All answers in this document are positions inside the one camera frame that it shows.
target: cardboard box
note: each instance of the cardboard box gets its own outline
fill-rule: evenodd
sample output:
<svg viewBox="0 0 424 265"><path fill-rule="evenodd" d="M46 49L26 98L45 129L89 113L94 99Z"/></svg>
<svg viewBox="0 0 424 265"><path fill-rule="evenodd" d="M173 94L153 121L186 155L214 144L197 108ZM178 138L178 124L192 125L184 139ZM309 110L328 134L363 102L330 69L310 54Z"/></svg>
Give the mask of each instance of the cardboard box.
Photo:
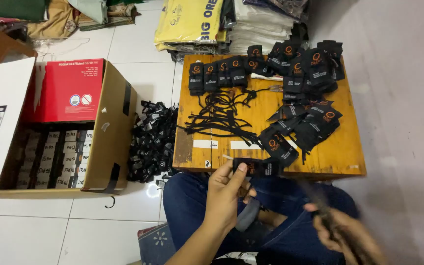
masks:
<svg viewBox="0 0 424 265"><path fill-rule="evenodd" d="M49 62L36 65L36 71L34 62L31 57L0 64L0 198L78 198L124 189L135 90L103 59ZM82 188L44 189L43 181L42 189L16 189L27 128L93 121L91 146L84 152L89 160L81 169ZM43 145L52 148L49 138L45 136Z"/></svg>

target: person's hand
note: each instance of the person's hand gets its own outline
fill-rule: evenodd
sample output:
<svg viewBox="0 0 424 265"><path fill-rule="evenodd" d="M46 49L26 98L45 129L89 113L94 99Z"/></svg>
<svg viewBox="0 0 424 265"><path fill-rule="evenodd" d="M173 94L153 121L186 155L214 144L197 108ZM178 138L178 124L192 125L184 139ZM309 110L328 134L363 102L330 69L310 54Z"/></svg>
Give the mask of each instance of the person's hand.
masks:
<svg viewBox="0 0 424 265"><path fill-rule="evenodd" d="M208 229L223 232L224 236L237 224L238 198L245 197L243 202L248 203L250 196L256 196L256 190L250 189L250 183L244 179L246 164L241 163L234 174L232 165L229 160L210 176L203 221Z"/></svg>
<svg viewBox="0 0 424 265"><path fill-rule="evenodd" d="M318 210L316 205L313 203L304 205L304 209L309 212ZM338 229L350 233L378 265L387 264L387 260L380 247L377 245L377 242L375 242L374 238L372 238L360 221L351 218L349 215L334 208L330 208L330 214L333 216L333 220L337 223ZM325 226L323 226L322 219L319 215L316 215L313 218L313 226L317 230L318 238L325 247L329 250L343 253L346 259L346 264L358 264L356 262L356 258L352 254L348 245L342 239L341 235L334 232L333 234L337 241L330 239L330 232L325 228Z"/></svg>

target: wooden table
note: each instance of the wooden table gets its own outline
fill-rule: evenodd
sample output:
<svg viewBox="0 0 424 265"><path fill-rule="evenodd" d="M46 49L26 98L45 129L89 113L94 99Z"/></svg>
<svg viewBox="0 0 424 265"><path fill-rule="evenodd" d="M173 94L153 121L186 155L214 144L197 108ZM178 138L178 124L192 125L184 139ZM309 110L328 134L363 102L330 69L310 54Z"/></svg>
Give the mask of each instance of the wooden table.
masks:
<svg viewBox="0 0 424 265"><path fill-rule="evenodd" d="M190 64L197 60L203 63L211 63L227 57L231 56L192 55L184 58L178 125L185 126L185 122L191 121L188 116L191 113L198 114L202 109L198 104L197 96L191 96L189 94ZM250 79L248 76L249 90L267 88L274 84L282 84L282 82ZM239 88L230 89L235 90L236 93L241 93ZM204 102L206 95L207 93L201 97L201 102ZM359 140L358 124L356 122L356 114L354 113L348 79L338 81L338 89L333 93L326 94L325 98L334 101L332 107L343 114L343 117L339 119L340 127L327 140L313 148L310 155L307 155L304 165L302 165L302 151L298 148L297 150L300 154L298 159L285 169L284 175L302 176L314 180L330 180L366 175L366 165ZM252 125L252 127L244 127L244 130L260 135L261 131L270 125L270 122L266 120L282 106L282 93L269 91L258 92L257 98L251 100L249 105L251 108L238 105L238 115L236 118L244 119ZM218 129L209 130L214 134L223 135L229 133ZM194 140L215 140L218 141L218 148L193 147ZM231 149L230 141L242 140L239 137L221 138L199 133L187 135L183 129L178 128L176 132L173 167L190 171L214 171L227 162L227 158L223 157L223 154L233 158L250 156L255 159L266 159L269 157L266 150Z"/></svg>

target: white wall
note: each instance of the white wall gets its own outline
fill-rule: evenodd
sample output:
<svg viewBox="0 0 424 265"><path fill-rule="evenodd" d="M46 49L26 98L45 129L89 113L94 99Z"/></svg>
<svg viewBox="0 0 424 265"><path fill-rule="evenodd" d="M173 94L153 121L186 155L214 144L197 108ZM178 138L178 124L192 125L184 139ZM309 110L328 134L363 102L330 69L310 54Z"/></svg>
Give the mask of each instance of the white wall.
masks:
<svg viewBox="0 0 424 265"><path fill-rule="evenodd" d="M368 170L336 185L392 264L424 265L424 1L314 0L309 30L343 42Z"/></svg>

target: white tile floor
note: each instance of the white tile floor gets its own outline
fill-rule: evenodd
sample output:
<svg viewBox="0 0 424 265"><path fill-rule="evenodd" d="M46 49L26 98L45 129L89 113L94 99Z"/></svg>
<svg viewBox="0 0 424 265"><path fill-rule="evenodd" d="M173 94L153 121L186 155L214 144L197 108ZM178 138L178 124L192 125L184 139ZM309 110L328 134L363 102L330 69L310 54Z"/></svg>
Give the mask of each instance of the white tile floor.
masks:
<svg viewBox="0 0 424 265"><path fill-rule="evenodd" d="M153 37L162 1L138 4L135 25L76 32L39 49L38 61L106 58L122 73L140 100L179 102L182 65ZM162 190L130 183L112 198L0 199L0 264L125 265L140 259L137 231L166 221Z"/></svg>

